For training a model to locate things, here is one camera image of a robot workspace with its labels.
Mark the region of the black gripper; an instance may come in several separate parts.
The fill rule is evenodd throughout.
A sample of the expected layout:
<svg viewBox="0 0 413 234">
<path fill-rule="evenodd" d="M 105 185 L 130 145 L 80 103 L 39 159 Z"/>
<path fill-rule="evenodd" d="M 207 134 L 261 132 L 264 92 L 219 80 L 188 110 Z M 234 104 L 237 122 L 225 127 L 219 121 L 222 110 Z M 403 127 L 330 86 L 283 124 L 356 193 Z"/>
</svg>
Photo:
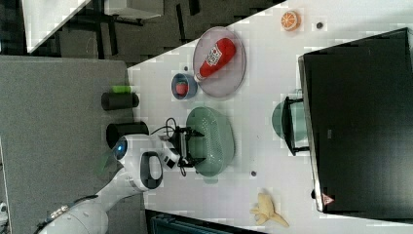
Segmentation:
<svg viewBox="0 0 413 234">
<path fill-rule="evenodd" d="M 190 127 L 177 127 L 169 142 L 173 145 L 178 154 L 177 166 L 182 168 L 192 168 L 202 163 L 205 158 L 192 158 L 187 147 L 188 141 L 191 137 L 204 137 L 201 132 Z"/>
</svg>

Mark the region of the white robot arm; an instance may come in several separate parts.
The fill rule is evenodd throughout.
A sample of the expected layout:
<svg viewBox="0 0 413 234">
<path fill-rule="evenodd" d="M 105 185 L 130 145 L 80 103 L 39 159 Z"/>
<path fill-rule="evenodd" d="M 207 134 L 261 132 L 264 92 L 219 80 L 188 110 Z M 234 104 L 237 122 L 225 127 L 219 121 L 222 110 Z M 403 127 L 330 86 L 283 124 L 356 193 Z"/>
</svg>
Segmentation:
<svg viewBox="0 0 413 234">
<path fill-rule="evenodd" d="M 188 143 L 204 135 L 190 127 L 175 128 L 172 136 L 121 136 L 108 155 L 122 168 L 102 189 L 52 212 L 33 234 L 105 234 L 108 212 L 121 200 L 158 188 L 164 170 L 199 164 Z"/>
</svg>

